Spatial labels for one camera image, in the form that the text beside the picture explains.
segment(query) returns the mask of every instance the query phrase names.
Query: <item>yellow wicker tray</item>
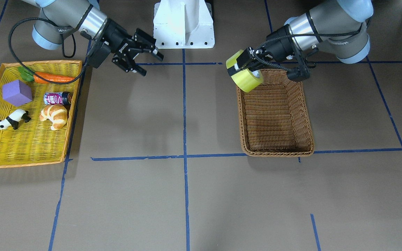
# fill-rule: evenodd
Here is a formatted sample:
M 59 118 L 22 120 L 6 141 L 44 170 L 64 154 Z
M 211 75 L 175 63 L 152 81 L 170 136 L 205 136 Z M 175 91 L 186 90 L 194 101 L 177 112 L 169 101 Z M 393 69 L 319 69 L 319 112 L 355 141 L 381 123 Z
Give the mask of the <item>yellow wicker tray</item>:
M 80 60 L 54 60 L 24 62 L 34 71 L 43 71 L 64 76 L 77 76 L 82 70 Z M 79 92 L 79 81 L 71 84 L 37 84 L 27 82 L 32 89 L 32 102 L 16 107 L 2 98 L 2 86 L 21 79 L 18 63 L 3 63 L 0 67 L 0 119 L 3 120 L 18 108 L 29 111 L 31 121 L 20 122 L 18 130 L 9 127 L 0 130 L 0 168 L 23 167 L 63 162 L 70 138 L 74 108 Z M 68 109 L 68 122 L 60 130 L 52 131 L 51 122 L 40 121 L 39 115 L 45 107 L 45 92 L 71 92 L 72 101 Z
M 249 156 L 299 157 L 314 152 L 303 83 L 286 72 L 261 70 L 263 84 L 246 93 L 237 88 L 241 148 Z

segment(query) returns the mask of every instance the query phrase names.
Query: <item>toy bread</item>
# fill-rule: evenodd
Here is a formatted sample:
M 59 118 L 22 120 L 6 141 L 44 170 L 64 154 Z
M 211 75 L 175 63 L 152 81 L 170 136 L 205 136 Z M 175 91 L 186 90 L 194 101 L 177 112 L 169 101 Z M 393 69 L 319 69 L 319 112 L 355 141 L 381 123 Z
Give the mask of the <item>toy bread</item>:
M 67 123 L 67 110 L 61 104 L 47 105 L 40 114 L 40 121 L 52 121 L 51 130 L 56 131 Z

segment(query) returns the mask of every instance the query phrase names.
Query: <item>yellow tape roll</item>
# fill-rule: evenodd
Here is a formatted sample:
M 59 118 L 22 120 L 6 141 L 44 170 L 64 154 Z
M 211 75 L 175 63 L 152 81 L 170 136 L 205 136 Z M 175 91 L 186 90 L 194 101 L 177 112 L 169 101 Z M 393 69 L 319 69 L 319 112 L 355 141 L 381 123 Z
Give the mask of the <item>yellow tape roll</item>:
M 243 53 L 243 50 L 239 50 L 226 61 L 226 67 L 228 69 L 237 63 L 237 58 L 241 53 Z M 235 84 L 244 92 L 250 92 L 259 84 L 263 83 L 263 76 L 260 70 L 254 72 L 251 72 L 249 69 L 241 70 L 238 73 L 233 74 L 231 77 Z

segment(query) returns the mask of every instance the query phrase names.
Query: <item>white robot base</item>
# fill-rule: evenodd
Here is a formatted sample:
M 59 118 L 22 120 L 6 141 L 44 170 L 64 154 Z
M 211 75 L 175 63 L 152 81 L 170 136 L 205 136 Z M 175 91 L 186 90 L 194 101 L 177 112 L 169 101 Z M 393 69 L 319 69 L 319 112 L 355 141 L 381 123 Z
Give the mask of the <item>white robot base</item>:
M 155 4 L 153 37 L 159 49 L 207 49 L 215 45 L 212 6 L 204 0 Z

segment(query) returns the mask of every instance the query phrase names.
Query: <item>toy panda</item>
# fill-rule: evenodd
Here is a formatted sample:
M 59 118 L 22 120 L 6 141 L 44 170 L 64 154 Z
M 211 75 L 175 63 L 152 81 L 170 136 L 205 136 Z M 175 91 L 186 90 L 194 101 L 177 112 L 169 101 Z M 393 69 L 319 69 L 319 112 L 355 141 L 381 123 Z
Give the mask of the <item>toy panda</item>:
M 7 116 L 7 118 L 0 120 L 0 130 L 6 130 L 9 126 L 13 126 L 13 130 L 18 129 L 19 121 L 22 119 L 24 119 L 25 123 L 30 121 L 30 117 L 28 115 L 28 111 L 16 109 L 13 113 Z

